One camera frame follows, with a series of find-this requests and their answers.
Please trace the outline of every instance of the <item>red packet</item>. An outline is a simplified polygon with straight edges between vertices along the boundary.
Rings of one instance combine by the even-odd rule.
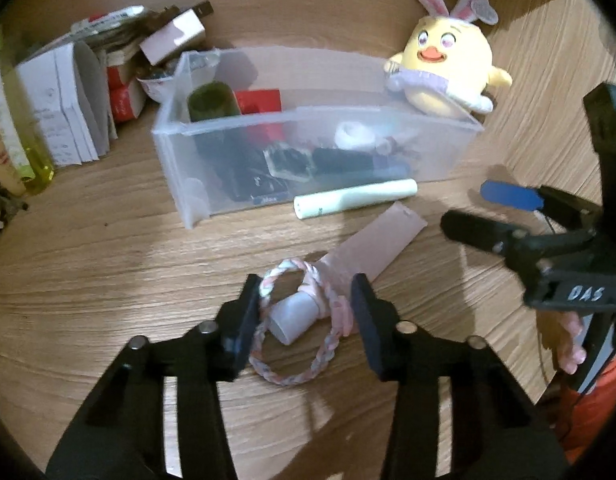
[[[243,115],[265,114],[281,111],[281,94],[277,89],[241,90],[234,93]],[[249,126],[248,139],[257,146],[265,147],[272,142],[286,140],[281,123]]]

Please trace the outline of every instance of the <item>yellow chick plush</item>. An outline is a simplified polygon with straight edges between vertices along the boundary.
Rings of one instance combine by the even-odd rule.
[[[492,50],[479,27],[481,19],[495,24],[497,13],[488,0],[459,0],[448,12],[443,0],[419,0],[430,13],[419,21],[404,52],[386,63],[392,78],[402,78],[406,98],[412,105],[435,114],[455,115],[453,107],[436,96],[407,83],[408,72],[434,74],[443,80],[442,91],[463,108],[480,113],[492,111],[492,101],[482,95],[486,85],[510,86],[508,72],[492,65]]]

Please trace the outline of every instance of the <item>plastic bin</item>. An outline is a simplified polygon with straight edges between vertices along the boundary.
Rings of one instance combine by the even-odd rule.
[[[387,91],[385,62],[283,46],[184,53],[153,134],[185,227],[298,194],[446,178],[482,126],[454,103],[453,119],[433,117]],[[191,123],[187,97],[213,79],[279,89],[283,111]],[[283,142],[254,142],[271,128]]]

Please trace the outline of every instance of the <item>braided bracelet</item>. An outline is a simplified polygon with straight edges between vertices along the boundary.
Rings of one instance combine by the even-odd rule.
[[[273,372],[270,367],[261,359],[261,348],[266,337],[266,332],[270,326],[268,315],[270,314],[270,295],[277,279],[288,272],[288,270],[302,270],[311,285],[320,287],[328,301],[332,327],[326,335],[322,345],[317,350],[317,355],[306,371],[292,376],[280,376]],[[302,384],[315,378],[323,372],[328,363],[335,357],[335,348],[339,345],[339,338],[350,334],[352,327],[352,310],[345,296],[340,296],[332,288],[332,285],[320,275],[319,270],[312,264],[304,262],[299,258],[289,258],[281,262],[274,269],[269,270],[259,285],[259,312],[261,323],[255,330],[250,351],[250,364],[255,371],[265,380],[278,384],[279,386],[290,386],[291,384]],[[320,317],[325,317],[328,312],[321,312]]]

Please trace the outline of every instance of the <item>red box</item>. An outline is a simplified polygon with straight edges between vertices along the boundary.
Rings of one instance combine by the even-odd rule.
[[[281,94],[277,89],[241,90],[234,93],[243,115],[265,114],[281,111]],[[280,123],[249,126],[248,138],[253,144],[267,146],[272,142],[284,141],[284,129]]]
[[[146,104],[146,93],[137,79],[110,92],[110,107],[115,124],[139,117]]]
[[[131,60],[123,65],[109,66],[108,70],[108,89],[116,90],[127,86],[134,79],[135,63]]]

